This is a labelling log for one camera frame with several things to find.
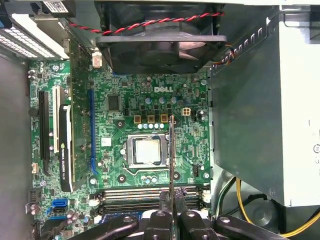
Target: sata port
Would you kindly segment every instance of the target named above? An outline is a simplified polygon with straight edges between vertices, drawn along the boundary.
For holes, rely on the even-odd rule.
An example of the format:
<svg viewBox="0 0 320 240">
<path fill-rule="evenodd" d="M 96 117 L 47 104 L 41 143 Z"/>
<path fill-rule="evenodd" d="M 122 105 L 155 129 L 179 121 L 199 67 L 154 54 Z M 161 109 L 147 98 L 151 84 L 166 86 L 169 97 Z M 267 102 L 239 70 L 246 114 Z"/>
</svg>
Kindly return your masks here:
<svg viewBox="0 0 320 240">
<path fill-rule="evenodd" d="M 53 208 L 52 212 L 55 214 L 65 213 L 67 211 L 67 207 L 56 206 Z"/>
</svg>

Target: blue pcie slot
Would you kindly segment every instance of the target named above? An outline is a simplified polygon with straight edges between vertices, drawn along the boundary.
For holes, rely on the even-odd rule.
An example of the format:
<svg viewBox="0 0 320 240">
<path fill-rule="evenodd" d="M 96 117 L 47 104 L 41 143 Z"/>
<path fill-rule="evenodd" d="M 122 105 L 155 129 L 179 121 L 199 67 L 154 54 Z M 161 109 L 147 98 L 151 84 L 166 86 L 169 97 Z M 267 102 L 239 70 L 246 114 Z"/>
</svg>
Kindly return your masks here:
<svg viewBox="0 0 320 240">
<path fill-rule="evenodd" d="M 92 173 L 98 175 L 96 168 L 96 124 L 95 124 L 95 92 L 89 90 L 90 101 L 90 131 L 91 131 L 91 169 Z"/>
</svg>

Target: black pcie slot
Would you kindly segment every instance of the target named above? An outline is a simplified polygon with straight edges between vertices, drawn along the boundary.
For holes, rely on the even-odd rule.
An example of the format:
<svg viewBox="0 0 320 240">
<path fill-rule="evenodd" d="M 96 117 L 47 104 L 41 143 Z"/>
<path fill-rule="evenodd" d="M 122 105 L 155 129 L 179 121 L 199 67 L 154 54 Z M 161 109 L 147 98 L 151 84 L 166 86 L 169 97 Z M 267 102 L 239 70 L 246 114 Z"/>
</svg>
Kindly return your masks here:
<svg viewBox="0 0 320 240">
<path fill-rule="evenodd" d="M 39 137 L 40 157 L 43 160 L 43 171 L 49 170 L 50 139 L 49 139 L 49 96 L 46 91 L 39 91 Z"/>
</svg>

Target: sticker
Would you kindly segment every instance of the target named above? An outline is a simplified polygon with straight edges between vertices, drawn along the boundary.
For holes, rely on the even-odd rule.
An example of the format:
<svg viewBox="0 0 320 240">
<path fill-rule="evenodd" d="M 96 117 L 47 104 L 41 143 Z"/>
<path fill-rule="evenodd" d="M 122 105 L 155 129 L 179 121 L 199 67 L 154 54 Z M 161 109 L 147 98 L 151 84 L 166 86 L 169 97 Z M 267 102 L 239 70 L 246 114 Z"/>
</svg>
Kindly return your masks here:
<svg viewBox="0 0 320 240">
<path fill-rule="evenodd" d="M 68 13 L 65 5 L 61 1 L 43 1 L 52 13 Z"/>
<path fill-rule="evenodd" d="M 101 147 L 111 147 L 111 137 L 101 138 Z"/>
</svg>

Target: blue sata port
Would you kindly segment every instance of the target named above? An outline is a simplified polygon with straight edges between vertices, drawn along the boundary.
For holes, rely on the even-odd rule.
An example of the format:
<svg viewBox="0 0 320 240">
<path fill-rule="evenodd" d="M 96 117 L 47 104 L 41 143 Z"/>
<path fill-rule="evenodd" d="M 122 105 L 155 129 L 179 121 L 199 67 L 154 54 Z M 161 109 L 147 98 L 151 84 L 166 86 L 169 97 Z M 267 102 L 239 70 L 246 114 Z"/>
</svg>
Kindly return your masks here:
<svg viewBox="0 0 320 240">
<path fill-rule="evenodd" d="M 62 207 L 68 206 L 68 198 L 57 198 L 52 201 L 52 207 Z"/>
</svg>

